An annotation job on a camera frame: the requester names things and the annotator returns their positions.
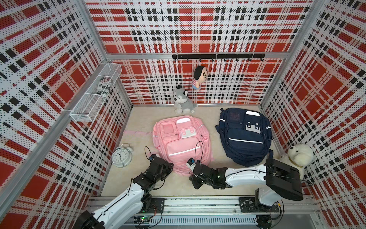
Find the pink backpack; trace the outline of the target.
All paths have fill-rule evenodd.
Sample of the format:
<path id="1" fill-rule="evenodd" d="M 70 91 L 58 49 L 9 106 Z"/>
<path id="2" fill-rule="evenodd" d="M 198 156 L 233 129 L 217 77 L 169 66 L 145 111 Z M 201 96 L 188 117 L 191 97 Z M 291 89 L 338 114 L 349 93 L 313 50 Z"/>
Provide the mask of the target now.
<path id="1" fill-rule="evenodd" d="M 190 158 L 200 159 L 204 165 L 214 160 L 210 133 L 200 118 L 190 115 L 163 119 L 157 122 L 152 132 L 124 131 L 125 134 L 151 135 L 158 155 L 174 164 L 173 171 L 188 176 L 191 169 L 186 165 Z"/>

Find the navy blue backpack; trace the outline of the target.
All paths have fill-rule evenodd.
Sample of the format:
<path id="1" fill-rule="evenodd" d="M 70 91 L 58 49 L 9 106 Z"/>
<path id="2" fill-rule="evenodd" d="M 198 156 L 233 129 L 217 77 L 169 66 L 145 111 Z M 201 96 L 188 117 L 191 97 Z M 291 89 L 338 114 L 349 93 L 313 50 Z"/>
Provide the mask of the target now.
<path id="1" fill-rule="evenodd" d="M 273 158 L 270 121 L 262 113 L 240 109 L 220 109 L 219 124 L 215 126 L 223 149 L 235 163 L 252 167 L 265 158 Z"/>

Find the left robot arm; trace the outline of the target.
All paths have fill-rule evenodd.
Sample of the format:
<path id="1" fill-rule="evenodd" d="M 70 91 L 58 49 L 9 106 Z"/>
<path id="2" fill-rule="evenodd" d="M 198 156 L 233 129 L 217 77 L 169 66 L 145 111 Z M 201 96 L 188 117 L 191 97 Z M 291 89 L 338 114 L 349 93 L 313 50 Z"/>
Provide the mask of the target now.
<path id="1" fill-rule="evenodd" d="M 172 172 L 173 164 L 152 155 L 147 170 L 131 180 L 128 189 L 108 204 L 90 213 L 83 212 L 76 220 L 74 229 L 118 229 L 140 211 L 150 210 L 150 192 L 158 181 L 164 181 Z"/>

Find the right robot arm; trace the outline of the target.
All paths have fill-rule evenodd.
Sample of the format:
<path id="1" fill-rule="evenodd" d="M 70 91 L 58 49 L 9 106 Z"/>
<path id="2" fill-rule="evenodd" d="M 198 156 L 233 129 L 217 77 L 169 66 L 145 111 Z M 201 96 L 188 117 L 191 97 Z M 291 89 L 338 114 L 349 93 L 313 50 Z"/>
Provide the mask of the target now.
<path id="1" fill-rule="evenodd" d="M 193 173 L 189 179 L 195 189 L 203 184 L 221 190 L 241 185 L 259 185 L 255 200 L 269 207 L 282 199 L 304 199 L 299 170 L 276 159 L 269 158 L 264 164 L 243 169 L 213 169 L 193 158 L 186 165 Z"/>

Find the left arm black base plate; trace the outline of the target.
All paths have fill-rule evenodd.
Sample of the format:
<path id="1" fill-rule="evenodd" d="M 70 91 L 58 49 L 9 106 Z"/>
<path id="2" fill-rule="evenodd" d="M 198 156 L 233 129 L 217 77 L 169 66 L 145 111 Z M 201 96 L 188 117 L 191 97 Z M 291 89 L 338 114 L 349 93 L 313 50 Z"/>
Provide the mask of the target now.
<path id="1" fill-rule="evenodd" d="M 144 201 L 140 213 L 163 213 L 165 200 L 165 198 L 150 198 Z"/>

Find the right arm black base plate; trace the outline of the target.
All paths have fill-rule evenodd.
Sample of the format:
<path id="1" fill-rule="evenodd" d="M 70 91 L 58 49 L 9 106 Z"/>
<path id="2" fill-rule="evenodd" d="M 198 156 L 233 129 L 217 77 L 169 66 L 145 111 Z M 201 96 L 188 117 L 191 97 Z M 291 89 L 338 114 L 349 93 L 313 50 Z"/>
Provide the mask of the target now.
<path id="1" fill-rule="evenodd" d="M 266 206 L 259 203 L 254 197 L 240 197 L 239 207 L 242 213 L 279 213 L 277 204 Z"/>

